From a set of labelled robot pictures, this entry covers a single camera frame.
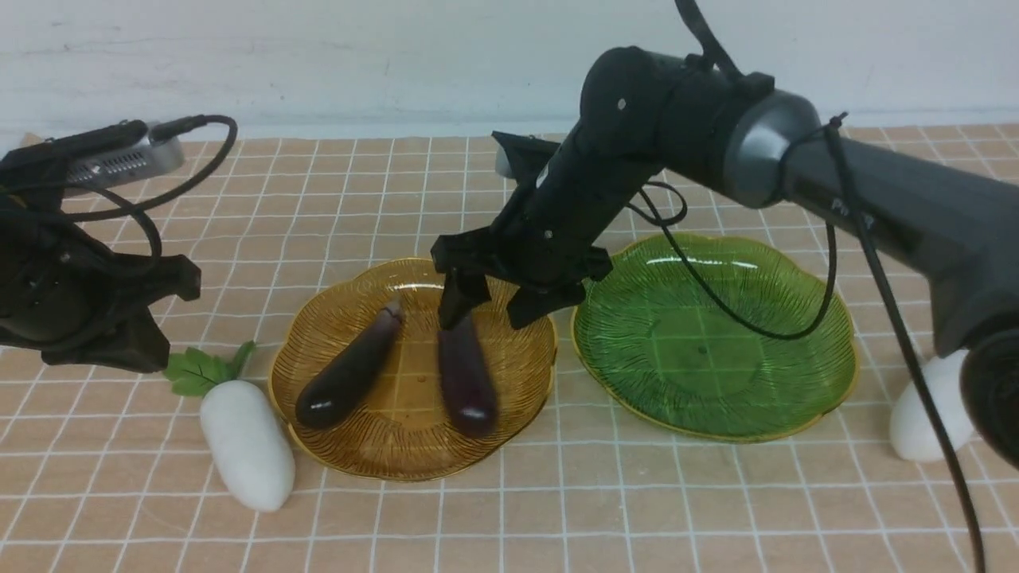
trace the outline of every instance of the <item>vent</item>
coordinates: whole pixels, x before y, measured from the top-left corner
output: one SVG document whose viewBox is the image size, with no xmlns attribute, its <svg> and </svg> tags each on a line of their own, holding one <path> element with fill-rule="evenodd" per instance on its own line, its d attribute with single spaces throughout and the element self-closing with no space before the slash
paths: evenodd
<svg viewBox="0 0 1019 573">
<path fill-rule="evenodd" d="M 145 154 L 141 152 L 125 153 L 98 163 L 78 163 L 70 169 L 70 183 L 84 183 L 96 176 L 135 171 L 146 166 Z"/>
</svg>

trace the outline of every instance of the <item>glass plate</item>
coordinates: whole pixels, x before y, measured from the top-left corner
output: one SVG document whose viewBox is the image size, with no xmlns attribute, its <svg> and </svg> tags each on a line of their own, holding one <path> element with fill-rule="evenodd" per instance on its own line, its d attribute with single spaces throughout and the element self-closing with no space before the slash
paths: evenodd
<svg viewBox="0 0 1019 573">
<path fill-rule="evenodd" d="M 772 332 L 806 328 L 824 282 L 780 251 L 738 237 L 675 233 L 712 291 Z M 612 256 L 573 315 L 577 353 L 637 415 L 722 441 L 776 439 L 806 429 L 852 392 L 859 370 L 853 323 L 836 295 L 821 324 L 798 341 L 758 335 L 704 293 L 664 236 Z"/>
<path fill-rule="evenodd" d="M 474 321 L 498 393 L 498 427 L 487 438 L 469 439 L 449 425 L 436 357 L 442 283 L 430 260 L 399 259 L 320 293 L 301 310 L 276 356 L 269 393 L 290 435 L 309 455 L 362 477 L 437 479 L 485 459 L 541 412 L 553 379 L 554 325 L 546 317 L 514 330 L 503 309 L 516 287 L 490 279 L 492 302 L 475 309 Z M 396 292 L 407 318 L 365 404 L 330 430 L 300 426 L 293 408 L 301 390 Z"/>
</svg>

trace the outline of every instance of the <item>plate rim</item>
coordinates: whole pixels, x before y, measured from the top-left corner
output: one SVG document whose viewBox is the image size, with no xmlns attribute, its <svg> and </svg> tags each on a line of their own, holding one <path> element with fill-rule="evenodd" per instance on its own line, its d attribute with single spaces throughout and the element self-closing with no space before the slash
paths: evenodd
<svg viewBox="0 0 1019 573">
<path fill-rule="evenodd" d="M 522 424 L 521 427 L 520 427 L 520 429 L 518 429 L 513 434 L 511 434 L 509 436 L 507 436 L 498 446 L 496 446 L 494 448 L 491 448 L 489 450 L 489 452 L 486 453 L 484 456 L 478 458 L 477 460 L 474 460 L 470 464 L 468 464 L 468 465 L 466 465 L 466 466 L 464 466 L 464 467 L 462 467 L 462 468 L 460 468 L 458 470 L 454 470 L 454 471 L 451 471 L 451 472 L 442 473 L 440 475 L 436 475 L 436 476 L 432 476 L 432 477 L 389 477 L 389 476 L 373 475 L 373 474 L 370 474 L 370 473 L 356 472 L 356 471 L 351 471 L 348 469 L 340 468 L 336 464 L 333 464 L 333 463 L 329 462 L 328 460 L 324 460 L 324 459 L 322 459 L 321 456 L 319 456 L 318 454 L 312 452 L 311 449 L 304 442 L 304 440 L 301 439 L 301 437 L 299 436 L 299 434 L 297 432 L 297 429 L 293 427 L 293 424 L 291 424 L 289 422 L 289 420 L 286 419 L 286 416 L 283 414 L 282 408 L 279 406 L 279 402 L 278 402 L 278 399 L 276 397 L 276 393 L 273 389 L 274 386 L 273 386 L 273 383 L 272 383 L 272 379 L 273 379 L 273 374 L 276 371 L 276 364 L 279 361 L 279 357 L 282 354 L 283 349 L 286 348 L 287 343 L 290 341 L 290 337 L 293 334 L 293 325 L 297 324 L 298 318 L 301 316 L 302 313 L 305 312 L 305 310 L 316 299 L 318 299 L 319 297 L 325 296 L 327 293 L 329 293 L 333 289 L 337 289 L 337 288 L 343 287 L 345 284 L 351 284 L 351 283 L 357 282 L 359 280 L 363 280 L 366 274 L 368 274 L 369 272 L 371 272 L 373 270 L 378 269 L 379 267 L 383 267 L 383 266 L 387 266 L 387 265 L 391 265 L 391 264 L 403 263 L 403 262 L 432 263 L 431 259 L 426 259 L 424 257 L 400 257 L 400 258 L 396 258 L 396 259 L 389 259 L 387 261 L 383 261 L 383 262 L 375 264 L 375 265 L 370 265 L 368 268 L 362 270 L 361 272 L 359 272 L 357 275 L 355 275 L 352 278 L 348 278 L 346 280 L 340 280 L 339 282 L 334 282 L 334 283 L 330 284 L 328 288 L 323 289 L 322 291 L 316 293 L 315 296 L 313 296 L 312 298 L 310 298 L 307 301 L 305 301 L 305 303 L 301 305 L 301 308 L 298 310 L 298 312 L 296 312 L 293 314 L 293 319 L 290 321 L 290 323 L 286 327 L 286 334 L 283 336 L 283 342 L 279 346 L 279 349 L 276 350 L 276 353 L 273 356 L 272 363 L 271 363 L 271 365 L 269 367 L 269 375 L 266 378 L 266 390 L 267 390 L 267 394 L 269 395 L 269 402 L 272 404 L 272 409 L 273 409 L 273 411 L 276 414 L 276 418 L 286 428 L 286 433 L 287 433 L 287 435 L 290 436 L 290 440 L 294 445 L 297 445 L 297 447 L 300 450 L 302 450 L 305 454 L 307 454 L 313 460 L 315 460 L 319 465 L 321 465 L 321 466 L 323 466 L 325 468 L 331 469 L 333 471 L 337 471 L 339 473 L 352 476 L 352 477 L 361 477 L 361 478 L 365 478 L 365 479 L 374 479 L 374 480 L 377 480 L 377 481 L 390 481 L 390 482 L 394 482 L 394 483 L 427 483 L 429 481 L 437 481 L 439 479 L 444 479 L 444 478 L 447 478 L 447 477 L 452 477 L 452 476 L 454 476 L 457 474 L 460 474 L 462 472 L 465 472 L 465 471 L 467 471 L 467 470 L 469 470 L 469 469 L 477 466 L 481 462 L 484 462 L 485 460 L 487 460 L 488 458 L 490 458 L 493 454 L 495 454 L 496 452 L 498 452 L 499 450 L 501 450 L 502 448 L 504 448 L 506 446 L 506 444 L 509 444 L 509 441 L 512 441 L 514 438 L 516 438 L 518 435 L 520 435 L 524 430 L 526 430 L 527 428 L 529 428 L 534 423 L 534 421 L 538 418 L 538 416 L 540 416 L 542 414 L 542 412 L 545 411 L 545 406 L 548 404 L 548 399 L 552 396 L 552 393 L 555 389 L 555 366 L 556 366 L 556 362 L 557 362 L 557 359 L 558 359 L 558 353 L 559 353 L 559 333 L 558 333 L 558 329 L 557 329 L 557 327 L 555 325 L 555 321 L 552 320 L 552 318 L 550 316 L 545 315 L 545 316 L 541 317 L 540 319 L 538 319 L 538 321 L 536 321 L 536 322 L 540 322 L 542 320 L 547 321 L 549 323 L 549 325 L 551 326 L 551 330 L 552 330 L 552 348 L 551 348 L 551 360 L 550 360 L 550 364 L 549 364 L 549 367 L 548 367 L 548 372 L 549 372 L 548 373 L 548 383 L 545 384 L 545 388 L 542 392 L 541 401 L 538 403 L 538 407 L 535 409 L 534 415 L 531 416 L 531 418 L 529 420 L 527 420 L 526 423 Z"/>
<path fill-rule="evenodd" d="M 764 243 L 762 241 L 758 241 L 756 239 L 750 239 L 748 237 L 739 237 L 739 236 L 726 236 L 726 235 L 722 235 L 722 236 L 708 236 L 708 235 L 700 235 L 700 233 L 696 233 L 696 232 L 687 232 L 687 231 L 669 231 L 669 232 L 673 235 L 674 238 L 676 238 L 676 237 L 689 237 L 689 238 L 693 238 L 693 239 L 696 239 L 696 240 L 703 240 L 705 242 L 730 242 L 730 243 L 744 242 L 744 243 L 750 243 L 750 244 L 752 244 L 754 246 L 765 247 L 766 249 L 774 251 L 775 253 L 777 253 L 779 256 L 781 256 L 782 258 L 784 258 L 789 264 L 791 264 L 801 274 L 807 276 L 809 279 L 816 280 L 818 283 L 820 283 L 821 287 L 825 285 L 825 282 L 823 280 L 821 280 L 818 276 L 814 275 L 813 273 L 807 272 L 796 261 L 794 261 L 788 255 L 786 255 L 785 253 L 783 253 L 781 249 L 777 249 L 777 248 L 775 248 L 775 247 L 773 247 L 771 245 L 768 245 L 768 244 L 766 244 L 766 243 Z M 637 247 L 643 245 L 644 243 L 647 243 L 647 242 L 650 242 L 650 241 L 655 241 L 655 240 L 658 240 L 660 238 L 661 238 L 661 233 L 652 235 L 650 237 L 645 237 L 644 239 L 638 239 L 638 240 L 630 243 L 626 247 L 620 249 L 619 251 L 612 253 L 611 255 L 609 255 L 609 257 L 612 258 L 612 259 L 614 259 L 615 257 L 626 255 L 628 252 L 636 249 Z M 605 381 L 605 379 L 596 371 L 596 369 L 593 366 L 591 366 L 591 364 L 588 362 L 585 354 L 583 352 L 581 352 L 580 346 L 577 344 L 577 316 L 580 313 L 580 309 L 583 306 L 583 303 L 575 306 L 573 308 L 573 311 L 570 313 L 570 334 L 571 334 L 570 335 L 570 342 L 573 344 L 574 352 L 577 353 L 578 359 L 580 360 L 581 364 L 584 365 L 584 369 L 587 370 L 588 374 L 592 378 L 594 378 L 594 380 L 598 383 L 598 385 L 600 385 L 605 390 L 605 393 L 607 393 L 612 398 L 612 400 L 614 400 L 620 406 L 623 406 L 625 409 L 629 410 L 632 414 L 636 415 L 638 418 L 641 418 L 641 419 L 643 419 L 643 420 L 645 420 L 645 421 L 647 421 L 647 422 L 649 422 L 649 423 L 651 423 L 653 425 L 656 425 L 658 427 L 661 427 L 661 428 L 667 429 L 669 431 L 674 431 L 676 433 L 679 433 L 681 435 L 686 435 L 686 436 L 689 436 L 689 437 L 697 437 L 697 438 L 702 438 L 702 439 L 709 439 L 709 440 L 719 441 L 719 442 L 723 442 L 723 444 L 744 444 L 744 445 L 746 445 L 746 444 L 762 444 L 762 442 L 766 442 L 766 441 L 774 441 L 774 440 L 777 440 L 777 439 L 783 439 L 783 438 L 786 438 L 786 437 L 790 437 L 792 435 L 796 435 L 798 433 L 806 431 L 807 429 L 810 429 L 812 426 L 814 426 L 815 424 L 817 424 L 818 422 L 820 422 L 821 419 L 823 419 L 825 416 L 827 416 L 828 414 L 830 414 L 832 412 L 834 412 L 835 410 L 837 410 L 840 406 L 842 406 L 843 404 L 845 404 L 846 400 L 856 389 L 857 383 L 860 380 L 860 370 L 861 370 L 861 368 L 860 368 L 860 349 L 858 348 L 859 341 L 857 340 L 856 326 L 853 324 L 853 315 L 852 315 L 852 313 L 850 313 L 849 307 L 846 306 L 846 302 L 842 299 L 842 297 L 838 293 L 833 293 L 832 302 L 835 303 L 835 304 L 837 304 L 837 305 L 839 305 L 842 308 L 843 312 L 846 314 L 846 316 L 849 317 L 849 333 L 850 333 L 850 337 L 849 337 L 850 345 L 849 346 L 853 350 L 853 364 L 854 364 L 853 377 L 849 381 L 849 384 L 847 384 L 846 390 L 839 397 L 838 400 L 834 401 L 833 405 L 829 408 L 827 408 L 827 409 L 825 409 L 823 411 L 818 412 L 810 420 L 804 422 L 803 424 L 800 424 L 799 426 L 797 426 L 797 427 L 795 427 L 793 429 L 782 431 L 782 432 L 775 432 L 775 433 L 762 433 L 762 434 L 758 434 L 758 435 L 754 435 L 754 436 L 743 436 L 743 437 L 717 435 L 717 434 L 712 434 L 712 433 L 708 433 L 708 432 L 696 431 L 696 430 L 692 430 L 692 429 L 689 429 L 689 428 L 682 428 L 680 426 L 674 426 L 674 425 L 668 424 L 666 422 L 663 422 L 661 420 L 657 420 L 655 418 L 652 418 L 651 416 L 648 416 L 647 414 L 644 414 L 643 412 L 640 412 L 639 410 L 637 410 L 628 401 L 624 400 L 621 396 L 619 396 L 615 392 L 612 390 L 612 388 Z"/>
</svg>

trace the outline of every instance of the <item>white radish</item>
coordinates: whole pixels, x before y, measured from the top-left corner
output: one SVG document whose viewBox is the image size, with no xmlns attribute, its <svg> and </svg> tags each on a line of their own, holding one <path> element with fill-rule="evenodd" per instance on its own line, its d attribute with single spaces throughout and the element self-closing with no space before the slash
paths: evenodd
<svg viewBox="0 0 1019 573">
<path fill-rule="evenodd" d="M 963 349 L 944 359 L 935 357 L 923 366 L 923 377 L 955 451 L 965 446 L 973 435 L 973 422 L 966 413 L 959 387 L 960 371 L 967 352 Z M 909 384 L 899 397 L 892 411 L 890 430 L 892 448 L 903 460 L 927 463 L 945 459 L 916 385 Z"/>
<path fill-rule="evenodd" d="M 254 343 L 229 364 L 195 349 L 170 356 L 164 374 L 178 396 L 200 397 L 202 433 L 226 489 L 245 507 L 275 512 L 293 490 L 293 453 L 262 389 L 238 378 Z"/>
</svg>

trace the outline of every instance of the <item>black cable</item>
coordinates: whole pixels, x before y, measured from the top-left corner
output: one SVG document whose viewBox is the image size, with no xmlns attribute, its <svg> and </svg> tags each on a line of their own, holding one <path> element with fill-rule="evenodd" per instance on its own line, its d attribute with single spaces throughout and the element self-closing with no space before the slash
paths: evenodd
<svg viewBox="0 0 1019 573">
<path fill-rule="evenodd" d="M 743 77 L 743 72 L 740 71 L 740 68 L 736 67 L 733 58 L 729 56 L 726 49 L 721 47 L 721 43 L 714 37 L 714 33 L 708 28 L 707 21 L 704 19 L 704 15 L 701 14 L 697 2 L 694 0 L 676 0 L 676 9 L 680 11 L 680 17 L 683 18 L 683 23 L 687 24 L 687 30 L 694 35 L 694 38 L 700 43 L 701 49 L 704 50 L 705 63 L 711 66 L 717 65 L 718 69 L 731 82 L 736 82 Z"/>
<path fill-rule="evenodd" d="M 832 299 L 835 297 L 835 279 L 836 275 L 838 274 L 837 260 L 839 251 L 836 248 L 835 227 L 830 223 L 825 224 L 825 229 L 827 231 L 827 244 L 828 244 L 827 281 L 824 284 L 824 296 L 821 298 L 821 304 L 820 307 L 817 309 L 817 314 L 814 316 L 813 321 L 806 328 L 800 330 L 799 332 L 793 332 L 791 334 L 783 332 L 772 332 L 770 330 L 767 330 L 765 328 L 757 326 L 756 324 L 751 323 L 747 319 L 737 314 L 736 311 L 734 311 L 729 305 L 727 305 L 718 297 L 718 295 L 716 295 L 715 292 L 711 290 L 711 287 L 708 285 L 706 280 L 704 280 L 704 277 L 702 277 L 700 273 L 697 272 L 696 267 L 694 267 L 693 263 L 690 262 L 690 259 L 687 258 L 686 253 L 683 252 L 683 249 L 681 249 L 679 244 L 676 242 L 676 238 L 673 237 L 673 233 L 668 229 L 668 227 L 679 222 L 687 215 L 687 201 L 683 197 L 683 195 L 680 194 L 680 192 L 675 187 L 668 184 L 663 184 L 659 181 L 649 181 L 648 185 L 666 189 L 672 193 L 676 194 L 683 202 L 683 209 L 680 211 L 680 213 L 667 219 L 663 218 L 661 214 L 658 213 L 658 209 L 655 208 L 654 202 L 651 201 L 651 198 L 648 197 L 647 193 L 645 193 L 644 190 L 640 190 L 640 195 L 644 199 L 644 202 L 647 204 L 648 209 L 650 209 L 651 215 L 644 213 L 634 205 L 627 205 L 627 206 L 633 211 L 635 211 L 638 215 L 643 217 L 644 220 L 650 222 L 651 224 L 661 229 L 662 233 L 665 236 L 665 240 L 668 241 L 669 246 L 673 248 L 673 251 L 675 251 L 676 254 L 680 257 L 680 260 L 683 261 L 683 264 L 687 267 L 687 270 L 694 277 L 694 280 L 696 280 L 697 283 L 700 284 L 700 288 L 704 291 L 704 294 L 706 294 L 711 299 L 711 301 L 713 301 L 714 304 L 719 309 L 721 309 L 722 312 L 728 314 L 730 318 L 732 318 L 733 320 L 735 320 L 736 322 L 738 322 L 743 327 L 749 330 L 752 330 L 762 336 L 766 336 L 768 338 L 774 338 L 777 341 L 798 341 L 800 338 L 808 336 L 814 330 L 816 330 L 818 326 L 820 326 L 821 322 L 824 321 L 824 317 L 827 316 L 828 307 L 830 307 L 832 305 Z"/>
<path fill-rule="evenodd" d="M 937 442 L 945 454 L 945 460 L 948 463 L 949 472 L 952 474 L 952 481 L 955 483 L 956 493 L 959 496 L 959 503 L 962 505 L 962 512 L 966 518 L 966 525 L 969 528 L 976 573 L 985 573 L 986 557 L 984 555 L 983 538 L 980 535 L 980 524 L 976 516 L 976 508 L 973 506 L 973 500 L 970 497 L 969 487 L 966 485 L 966 477 L 963 474 L 962 466 L 959 464 L 955 448 L 952 447 L 952 440 L 949 438 L 945 424 L 937 413 L 934 400 L 930 396 L 930 388 L 927 386 L 927 381 L 923 376 L 923 370 L 920 368 L 920 361 L 913 350 L 913 344 L 909 340 L 906 324 L 899 313 L 899 305 L 896 303 L 892 285 L 889 283 L 888 276 L 884 274 L 884 269 L 881 266 L 881 261 L 877 256 L 877 248 L 874 246 L 866 222 L 863 219 L 863 208 L 860 205 L 856 179 L 853 176 L 852 169 L 849 168 L 849 161 L 846 159 L 846 152 L 842 147 L 842 138 L 839 134 L 841 124 L 842 117 L 833 118 L 824 128 L 824 140 L 835 161 L 836 170 L 839 174 L 839 185 L 842 187 L 843 199 L 845 199 L 846 205 L 849 207 L 850 214 L 853 217 L 853 223 L 856 225 L 856 231 L 863 247 L 863 254 L 867 258 L 870 272 L 874 276 L 877 291 L 881 295 L 881 301 L 884 303 L 884 308 L 892 321 L 892 328 L 895 330 L 899 348 L 906 361 L 906 367 L 913 377 L 916 392 L 920 396 L 920 402 L 923 403 L 923 409 L 927 413 L 927 418 L 934 428 L 934 434 L 937 435 Z"/>
<path fill-rule="evenodd" d="M 145 211 L 141 211 L 137 206 L 127 201 L 123 197 L 113 193 L 108 189 L 101 187 L 92 186 L 74 186 L 76 189 L 82 189 L 85 191 L 91 191 L 95 193 L 110 203 L 118 206 L 121 209 L 127 210 L 127 215 L 135 219 L 140 227 L 142 227 L 142 232 L 145 233 L 145 239 L 149 243 L 149 257 L 144 265 L 140 266 L 124 266 L 124 265 L 110 265 L 105 260 L 97 256 L 94 260 L 90 261 L 92 266 L 99 267 L 107 273 L 111 274 L 117 278 L 129 278 L 132 276 L 142 276 L 152 269 L 156 268 L 159 264 L 159 259 L 163 256 L 163 241 L 159 237 L 159 229 L 156 227 L 156 223 L 152 221 L 152 217 L 149 216 Z M 0 190 L 0 195 L 9 195 L 12 190 Z M 15 210 L 0 210 L 0 216 L 6 217 L 20 217 L 29 219 L 32 221 L 38 221 L 40 223 L 70 223 L 68 220 L 68 215 L 66 213 L 45 213 L 37 211 L 15 211 Z"/>
<path fill-rule="evenodd" d="M 104 221 L 110 219 L 118 219 L 123 216 L 129 216 L 135 221 L 138 222 L 139 226 L 142 227 L 142 231 L 145 233 L 146 241 L 149 243 L 150 255 L 144 265 L 140 266 L 126 266 L 126 265 L 110 265 L 106 263 L 103 259 L 97 257 L 95 260 L 91 261 L 93 266 L 102 268 L 112 276 L 118 278 L 128 278 L 132 276 L 142 276 L 152 269 L 156 268 L 159 264 L 159 260 L 163 255 L 163 242 L 159 237 L 159 229 L 156 228 L 156 224 L 152 221 L 146 211 L 155 209 L 173 201 L 174 199 L 180 197 L 181 195 L 187 193 L 189 191 L 198 187 L 202 181 L 207 179 L 209 175 L 214 173 L 218 169 L 223 161 L 226 160 L 226 156 L 230 153 L 230 149 L 236 143 L 237 139 L 237 123 L 233 118 L 225 115 L 195 115 L 190 117 L 184 117 L 177 119 L 175 121 L 170 121 L 167 123 L 161 123 L 153 128 L 153 132 L 149 135 L 150 139 L 153 141 L 165 141 L 182 134 L 186 134 L 199 127 L 208 125 L 209 123 L 220 123 L 227 126 L 226 139 L 220 146 L 219 151 L 216 155 L 205 164 L 202 169 L 197 173 L 187 178 L 184 183 L 179 186 L 160 194 L 157 197 L 143 201 L 142 203 L 131 203 L 124 199 L 123 197 L 113 193 L 112 191 L 89 185 L 74 185 L 68 186 L 67 181 L 52 181 L 52 183 L 38 183 L 29 184 L 21 186 L 14 186 L 11 188 L 0 189 L 0 195 L 16 195 L 29 192 L 38 191 L 51 191 L 54 189 L 73 187 L 74 189 L 81 189 L 84 191 L 90 191 L 97 195 L 102 196 L 104 199 L 113 203 L 117 206 L 116 209 L 107 209 L 105 211 L 93 211 L 87 213 L 44 213 L 38 211 L 14 211 L 5 210 L 0 211 L 0 216 L 13 216 L 13 217 L 24 217 L 32 220 L 40 222 L 51 222 L 51 223 L 77 223 L 77 222 L 91 222 L 91 221 Z"/>
<path fill-rule="evenodd" d="M 189 191 L 198 187 L 202 181 L 207 179 L 209 175 L 214 173 L 223 161 L 226 160 L 226 156 L 230 153 L 230 149 L 233 148 L 233 144 L 237 140 L 237 123 L 232 117 L 227 117 L 225 115 L 196 115 L 194 117 L 187 117 L 178 122 L 171 122 L 168 124 L 170 127 L 178 126 L 177 129 L 164 128 L 159 135 L 160 138 L 169 139 L 171 137 L 176 137 L 180 134 L 191 132 L 198 127 L 208 125 L 209 123 L 219 123 L 226 125 L 228 132 L 226 134 L 226 139 L 220 146 L 219 151 L 216 155 L 205 164 L 202 169 L 197 173 L 189 177 L 187 180 L 178 185 L 177 187 L 167 191 L 157 197 L 148 199 L 138 204 L 128 203 L 127 206 L 119 206 L 117 209 L 107 209 L 105 211 L 93 211 L 88 213 L 74 213 L 74 214 L 64 214 L 62 215 L 64 220 L 69 222 L 82 223 L 82 222 L 92 222 L 92 221 L 105 221 L 110 219 L 118 219 L 120 217 L 128 216 L 133 211 L 150 211 L 156 207 L 161 207 L 170 201 L 180 197 L 181 195 L 187 193 Z M 41 183 L 41 184 L 31 184 L 23 186 L 15 186 L 6 190 L 0 190 L 4 195 L 12 195 L 18 193 L 24 193 L 29 191 L 44 191 L 51 190 L 54 188 L 65 188 L 68 186 L 66 181 L 58 183 Z M 89 188 L 84 186 L 73 186 L 79 189 L 85 189 L 87 191 L 92 191 L 99 193 L 98 188 Z"/>
</svg>

